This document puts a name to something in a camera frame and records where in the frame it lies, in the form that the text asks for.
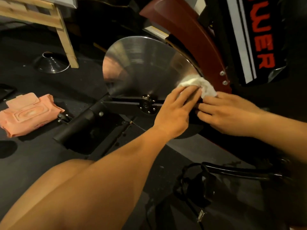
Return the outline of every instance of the wooden stool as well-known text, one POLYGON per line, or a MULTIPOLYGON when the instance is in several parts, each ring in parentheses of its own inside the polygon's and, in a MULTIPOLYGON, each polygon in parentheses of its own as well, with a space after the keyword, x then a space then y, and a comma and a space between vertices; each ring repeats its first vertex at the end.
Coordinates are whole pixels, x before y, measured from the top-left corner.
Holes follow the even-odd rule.
POLYGON ((79 68, 61 12, 53 3, 42 0, 0 0, 0 15, 55 27, 70 66, 79 68), (50 15, 29 10, 28 4, 48 9, 50 15))

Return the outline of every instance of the white cloth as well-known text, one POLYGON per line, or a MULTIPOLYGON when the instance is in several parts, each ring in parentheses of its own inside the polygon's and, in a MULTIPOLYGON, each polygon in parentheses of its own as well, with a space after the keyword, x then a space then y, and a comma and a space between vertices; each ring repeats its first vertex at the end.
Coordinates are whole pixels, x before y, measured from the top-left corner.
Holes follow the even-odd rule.
POLYGON ((196 85, 202 88, 201 98, 205 96, 217 96, 217 93, 213 86, 205 78, 201 77, 199 74, 188 75, 181 80, 178 86, 190 86, 196 85))

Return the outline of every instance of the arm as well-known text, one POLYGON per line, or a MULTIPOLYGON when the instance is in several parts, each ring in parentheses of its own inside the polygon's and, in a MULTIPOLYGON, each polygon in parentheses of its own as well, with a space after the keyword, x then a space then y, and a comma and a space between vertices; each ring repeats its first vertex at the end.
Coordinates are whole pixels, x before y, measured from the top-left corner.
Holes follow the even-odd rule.
POLYGON ((198 105, 198 117, 222 133, 260 139, 307 162, 307 123, 261 110, 236 95, 218 92, 198 105))
POLYGON ((10 230, 121 229, 156 156, 186 130, 200 95, 195 86, 176 88, 151 129, 56 188, 10 230))

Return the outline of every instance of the person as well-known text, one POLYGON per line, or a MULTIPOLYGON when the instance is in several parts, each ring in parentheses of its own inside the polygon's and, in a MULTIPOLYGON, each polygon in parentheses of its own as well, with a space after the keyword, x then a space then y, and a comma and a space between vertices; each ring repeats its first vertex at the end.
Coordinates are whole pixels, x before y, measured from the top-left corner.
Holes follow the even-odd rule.
POLYGON ((189 112, 222 133, 250 136, 307 162, 307 123, 261 110, 218 92, 197 104, 201 89, 178 87, 154 126, 97 162, 70 160, 43 174, 11 207, 0 230, 121 229, 134 209, 151 166, 166 143, 188 127, 189 112))

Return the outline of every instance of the forearm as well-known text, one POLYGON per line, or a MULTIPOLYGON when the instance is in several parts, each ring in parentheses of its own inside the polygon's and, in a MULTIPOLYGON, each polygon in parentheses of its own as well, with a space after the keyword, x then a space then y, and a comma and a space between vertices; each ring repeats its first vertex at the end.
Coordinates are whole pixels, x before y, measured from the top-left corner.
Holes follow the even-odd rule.
POLYGON ((11 229, 121 229, 167 141, 148 130, 58 187, 11 229))
POLYGON ((267 112, 256 121, 252 136, 307 162, 307 123, 267 112))

